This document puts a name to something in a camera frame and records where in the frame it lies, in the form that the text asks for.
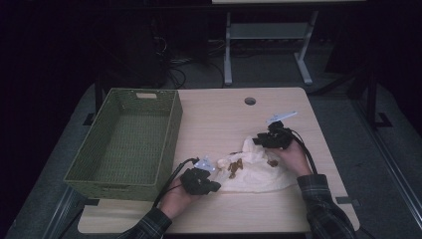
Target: basket handle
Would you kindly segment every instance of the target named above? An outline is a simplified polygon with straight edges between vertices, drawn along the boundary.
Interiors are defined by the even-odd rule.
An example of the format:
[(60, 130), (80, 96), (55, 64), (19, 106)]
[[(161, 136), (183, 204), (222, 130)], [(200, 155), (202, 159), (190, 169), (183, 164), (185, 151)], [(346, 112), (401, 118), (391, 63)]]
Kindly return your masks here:
[(126, 187), (102, 187), (102, 191), (128, 192), (129, 189)]
[(136, 96), (138, 99), (157, 99), (157, 94), (156, 93), (136, 93)]

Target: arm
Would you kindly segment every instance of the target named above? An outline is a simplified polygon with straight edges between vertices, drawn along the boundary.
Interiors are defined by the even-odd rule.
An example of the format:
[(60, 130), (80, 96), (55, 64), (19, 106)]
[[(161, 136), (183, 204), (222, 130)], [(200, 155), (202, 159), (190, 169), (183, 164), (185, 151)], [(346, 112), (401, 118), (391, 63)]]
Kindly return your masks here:
[(356, 238), (347, 216), (332, 201), (325, 175), (301, 176), (298, 183), (314, 238)]
[(161, 199), (159, 208), (151, 208), (134, 227), (117, 238), (159, 239), (171, 225), (172, 220), (199, 198), (198, 195), (187, 193), (181, 186), (180, 178), (176, 178)]
[(286, 149), (268, 150), (278, 155), (298, 177), (314, 238), (356, 238), (347, 216), (332, 201), (325, 175), (311, 172), (301, 146), (293, 140)]

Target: metal stand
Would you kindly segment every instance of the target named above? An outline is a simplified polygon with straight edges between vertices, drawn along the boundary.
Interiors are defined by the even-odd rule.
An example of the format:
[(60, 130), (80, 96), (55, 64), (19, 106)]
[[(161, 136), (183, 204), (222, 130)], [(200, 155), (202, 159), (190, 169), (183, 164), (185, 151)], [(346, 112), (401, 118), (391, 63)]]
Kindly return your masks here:
[(304, 58), (317, 21), (318, 11), (313, 11), (307, 23), (231, 23), (230, 12), (227, 13), (226, 24), (226, 54), (224, 56), (224, 83), (230, 86), (233, 83), (232, 66), (230, 62), (231, 39), (304, 39), (304, 45), (295, 59), (306, 85), (313, 80), (305, 64)]

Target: hole in table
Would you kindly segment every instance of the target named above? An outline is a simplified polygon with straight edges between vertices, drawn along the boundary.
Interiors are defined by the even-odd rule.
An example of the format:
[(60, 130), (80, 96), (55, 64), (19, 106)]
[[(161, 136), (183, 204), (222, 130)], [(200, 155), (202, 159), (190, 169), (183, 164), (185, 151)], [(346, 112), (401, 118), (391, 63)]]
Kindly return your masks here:
[(245, 104), (248, 106), (253, 106), (256, 102), (255, 98), (245, 98)]

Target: table leg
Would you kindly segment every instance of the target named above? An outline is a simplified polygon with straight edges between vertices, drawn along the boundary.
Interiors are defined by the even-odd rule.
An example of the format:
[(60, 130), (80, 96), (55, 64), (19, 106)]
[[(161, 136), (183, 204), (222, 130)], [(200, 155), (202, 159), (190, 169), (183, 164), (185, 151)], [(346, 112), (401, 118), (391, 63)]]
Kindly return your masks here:
[(295, 53), (296, 63), (298, 64), (299, 71), (301, 72), (302, 78), (304, 79), (306, 85), (311, 85), (313, 83), (313, 80), (311, 79), (310, 73), (308, 72), (308, 68), (305, 64), (304, 59), (305, 53), (308, 49), (308, 45), (310, 44), (311, 36), (313, 35), (314, 26), (317, 21), (317, 13), (318, 11), (313, 11), (313, 14), (311, 15), (311, 19), (307, 26), (307, 31), (305, 33), (304, 45), (302, 46), (300, 52)]
[(230, 62), (230, 12), (227, 13), (226, 24), (226, 54), (224, 55), (224, 84), (230, 86), (232, 80), (232, 64)]

